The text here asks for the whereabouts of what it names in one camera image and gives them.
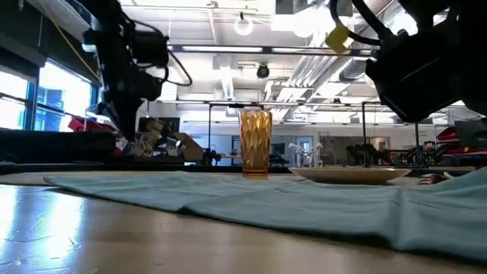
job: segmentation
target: light blue tablecloth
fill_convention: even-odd
[[[374,235],[396,250],[440,251],[487,262],[487,170],[414,187],[185,172],[45,179],[77,193],[153,209],[323,236]]]

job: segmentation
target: white plate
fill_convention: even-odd
[[[317,183],[379,184],[407,175],[411,170],[376,167],[290,167],[299,176]]]

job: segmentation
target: light fixture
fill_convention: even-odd
[[[234,23],[235,32],[241,36],[247,36],[253,31],[253,21],[249,17],[244,18],[244,13],[240,13],[240,17]]]
[[[286,102],[260,102],[263,106],[297,106],[298,103],[286,103]]]
[[[158,100],[158,103],[163,103],[163,104],[205,104],[205,101],[200,101],[200,100]]]
[[[294,15],[292,32],[298,37],[308,38],[318,32],[330,32],[334,27],[335,23],[327,6],[316,3]]]
[[[212,101],[210,102],[210,104],[214,104],[214,105],[243,104],[246,106],[250,106],[253,104],[253,102],[237,102],[237,101],[227,100],[227,101]]]
[[[183,46],[184,52],[207,53],[261,53],[260,46]]]
[[[306,54],[315,56],[334,56],[336,55],[332,49],[329,48],[309,48],[309,47],[273,47],[273,53],[286,53],[286,54]]]

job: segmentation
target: desk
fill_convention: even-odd
[[[481,266],[0,185],[0,273],[485,273]]]

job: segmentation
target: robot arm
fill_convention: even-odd
[[[332,17],[346,30],[337,13],[337,2],[330,0]],[[399,0],[417,23],[418,33],[414,35],[404,30],[392,33],[364,0],[352,2],[379,39],[351,31],[348,37],[380,47],[367,61],[365,73],[374,81],[380,101],[403,121],[417,123],[458,100],[487,115],[487,96],[476,88],[487,72],[487,55],[479,35],[487,2]],[[445,10],[447,18],[434,25],[433,17]]]
[[[83,33],[83,48],[95,53],[103,84],[103,101],[98,110],[111,118],[130,142],[135,139],[135,118],[143,100],[161,96],[168,76],[167,37],[155,32],[135,31],[117,0],[68,0],[90,24]],[[165,70],[164,78],[145,72],[155,66]]]

